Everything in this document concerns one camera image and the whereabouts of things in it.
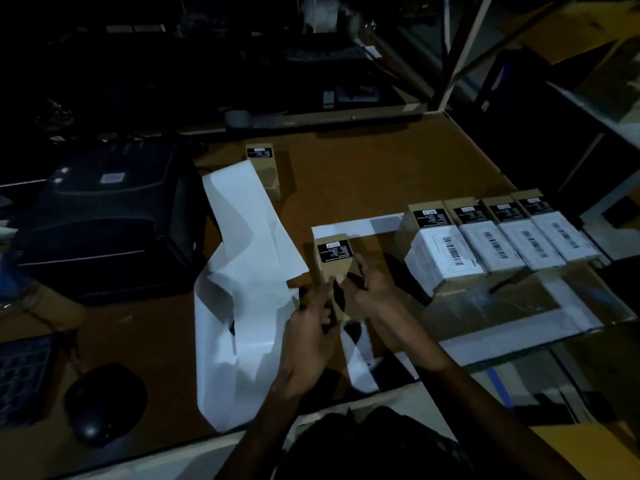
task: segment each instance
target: black keyboard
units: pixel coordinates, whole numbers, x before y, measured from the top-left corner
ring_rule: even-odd
[[[0,344],[0,428],[34,423],[54,362],[57,334]]]

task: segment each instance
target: brown desk surface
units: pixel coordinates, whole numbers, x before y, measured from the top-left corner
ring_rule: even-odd
[[[311,268],[307,252],[313,226],[402,212],[409,203],[513,191],[443,114],[427,115],[416,123],[267,140],[276,150],[283,194],[276,210]],[[212,146],[198,165],[215,169],[240,161],[244,144]],[[210,225],[206,252],[211,254],[219,243],[220,234]],[[361,251],[380,252],[375,239],[362,239],[359,246]],[[290,284],[311,282],[305,274]],[[67,370],[46,419],[28,428],[0,432],[0,477],[62,476],[215,434],[196,405],[191,294],[92,308],[78,341],[85,369],[121,362],[142,377],[149,395],[143,418],[132,432],[101,450],[78,444],[60,402],[74,380]]]

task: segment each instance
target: black label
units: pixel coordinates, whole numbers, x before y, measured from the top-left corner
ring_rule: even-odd
[[[453,209],[460,218],[462,224],[471,224],[471,222],[486,222],[489,219],[479,206],[469,205],[468,207],[460,207]]]
[[[425,227],[450,226],[451,221],[444,209],[414,210],[413,215],[420,229]]]
[[[548,212],[555,211],[555,209],[549,205],[549,202],[541,197],[523,198],[520,199],[519,202],[530,216],[537,216],[538,214],[546,214]]]
[[[337,261],[353,257],[349,242],[344,241],[328,242],[327,244],[318,244],[318,252],[320,253],[320,261],[329,262]]]
[[[519,221],[525,218],[515,203],[500,203],[489,208],[500,222]]]
[[[247,158],[271,158],[273,151],[271,148],[247,148]]]

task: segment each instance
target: person's left hand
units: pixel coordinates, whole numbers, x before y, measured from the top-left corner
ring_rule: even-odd
[[[304,310],[293,312],[285,325],[280,355],[280,370],[276,383],[286,395],[306,394],[316,385],[340,337],[340,327],[334,326],[325,335],[323,324],[329,324],[331,283],[316,290]]]

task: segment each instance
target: computer mouse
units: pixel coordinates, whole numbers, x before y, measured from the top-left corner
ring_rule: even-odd
[[[80,443],[101,448],[128,433],[147,407],[144,382],[122,364],[108,363],[76,380],[64,398]]]

